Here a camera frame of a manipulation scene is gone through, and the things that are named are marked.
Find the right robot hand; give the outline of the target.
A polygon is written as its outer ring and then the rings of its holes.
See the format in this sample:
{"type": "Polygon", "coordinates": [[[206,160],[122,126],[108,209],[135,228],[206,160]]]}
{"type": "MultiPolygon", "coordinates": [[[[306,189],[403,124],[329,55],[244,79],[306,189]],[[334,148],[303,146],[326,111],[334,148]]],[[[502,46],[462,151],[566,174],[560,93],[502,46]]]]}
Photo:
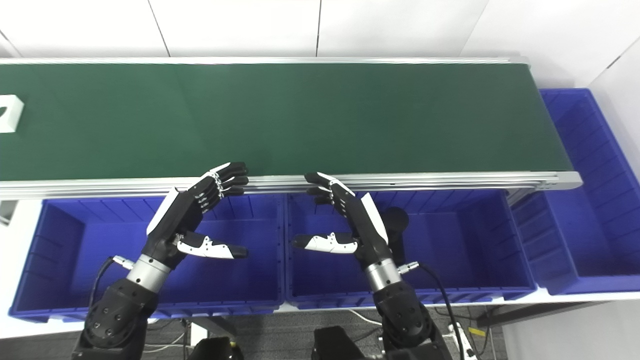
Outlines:
{"type": "Polygon", "coordinates": [[[336,210],[346,219],[350,231],[296,235],[295,248],[355,255],[362,269],[382,267],[393,258],[386,226],[369,193],[358,197],[338,178],[322,172],[308,172],[304,179],[311,184],[306,193],[313,196],[316,204],[336,210]]]}

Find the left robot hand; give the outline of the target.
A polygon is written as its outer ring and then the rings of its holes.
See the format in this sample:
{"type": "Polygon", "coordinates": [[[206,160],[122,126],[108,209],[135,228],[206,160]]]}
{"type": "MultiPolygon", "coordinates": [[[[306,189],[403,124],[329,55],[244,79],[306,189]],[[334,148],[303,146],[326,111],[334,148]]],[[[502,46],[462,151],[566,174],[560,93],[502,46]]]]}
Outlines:
{"type": "Polygon", "coordinates": [[[174,244],[176,237],[194,233],[204,214],[222,199],[244,194],[248,173],[244,162],[226,162],[206,171],[184,191],[172,187],[147,226],[141,254],[176,269],[186,257],[174,244]]]}

